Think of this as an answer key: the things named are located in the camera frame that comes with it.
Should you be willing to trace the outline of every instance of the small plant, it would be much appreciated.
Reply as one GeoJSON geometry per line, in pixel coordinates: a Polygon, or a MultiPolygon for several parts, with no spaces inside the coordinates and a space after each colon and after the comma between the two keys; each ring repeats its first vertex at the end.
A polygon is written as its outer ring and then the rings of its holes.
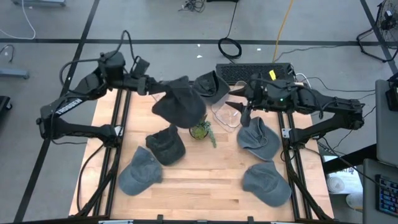
{"type": "Polygon", "coordinates": [[[204,139],[208,134],[213,143],[213,147],[217,147],[216,138],[211,130],[211,123],[206,121],[207,114],[200,120],[200,122],[189,129],[189,133],[195,139],[204,139]]]}

